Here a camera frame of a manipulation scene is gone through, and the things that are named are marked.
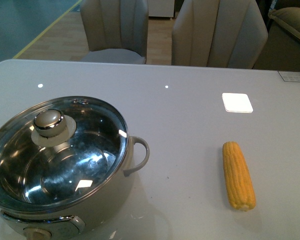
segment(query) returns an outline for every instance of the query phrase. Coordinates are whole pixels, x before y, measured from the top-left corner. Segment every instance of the chair backrest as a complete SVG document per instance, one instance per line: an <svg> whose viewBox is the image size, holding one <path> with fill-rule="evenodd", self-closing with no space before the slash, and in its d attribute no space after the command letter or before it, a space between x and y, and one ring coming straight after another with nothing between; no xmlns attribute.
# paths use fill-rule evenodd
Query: chair backrest
<svg viewBox="0 0 300 240"><path fill-rule="evenodd" d="M80 13L90 51L128 49L147 56L147 0L84 0Z"/></svg>
<svg viewBox="0 0 300 240"><path fill-rule="evenodd" d="M256 0L185 0L172 65L251 69L268 37Z"/></svg>

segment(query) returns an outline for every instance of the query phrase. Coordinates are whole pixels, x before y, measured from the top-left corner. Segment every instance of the chair seat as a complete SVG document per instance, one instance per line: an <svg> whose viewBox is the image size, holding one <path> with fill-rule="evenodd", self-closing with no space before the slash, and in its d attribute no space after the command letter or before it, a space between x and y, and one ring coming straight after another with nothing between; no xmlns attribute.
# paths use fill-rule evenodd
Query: chair seat
<svg viewBox="0 0 300 240"><path fill-rule="evenodd" d="M81 62L145 64L146 58L131 50L122 48L109 48L99 51L90 51L81 59Z"/></svg>

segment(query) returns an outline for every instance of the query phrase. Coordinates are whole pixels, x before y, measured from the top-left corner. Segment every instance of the wooden floor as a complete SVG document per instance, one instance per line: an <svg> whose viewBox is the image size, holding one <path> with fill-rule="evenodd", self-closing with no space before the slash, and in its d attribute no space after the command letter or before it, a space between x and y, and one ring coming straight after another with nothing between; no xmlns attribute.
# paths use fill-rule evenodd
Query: wooden floor
<svg viewBox="0 0 300 240"><path fill-rule="evenodd" d="M171 32L175 20L150 18L147 64L171 65ZM88 44L79 12L69 12L18 59L79 61L88 53Z"/></svg>

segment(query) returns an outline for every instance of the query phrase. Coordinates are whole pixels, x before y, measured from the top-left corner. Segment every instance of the white coaster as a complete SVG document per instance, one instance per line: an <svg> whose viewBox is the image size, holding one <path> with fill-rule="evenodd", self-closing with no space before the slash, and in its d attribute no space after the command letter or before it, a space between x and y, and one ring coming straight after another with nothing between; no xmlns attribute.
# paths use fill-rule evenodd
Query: white coaster
<svg viewBox="0 0 300 240"><path fill-rule="evenodd" d="M252 113L251 102L244 93L222 93L224 108L231 113Z"/></svg>

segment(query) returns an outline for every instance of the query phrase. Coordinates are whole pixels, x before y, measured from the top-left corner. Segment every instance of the white table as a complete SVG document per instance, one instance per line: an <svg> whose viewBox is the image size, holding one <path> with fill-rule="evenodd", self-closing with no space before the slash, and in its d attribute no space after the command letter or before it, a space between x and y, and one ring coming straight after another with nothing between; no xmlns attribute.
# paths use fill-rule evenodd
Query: white table
<svg viewBox="0 0 300 240"><path fill-rule="evenodd" d="M253 112L225 111L222 93L247 94ZM117 216L73 239L300 240L300 82L285 82L276 71L0 63L0 127L32 105L71 95L115 106L129 134L144 138L151 152ZM227 200L227 141L240 144L249 167L257 200L249 212ZM25 238L0 219L6 239Z"/></svg>

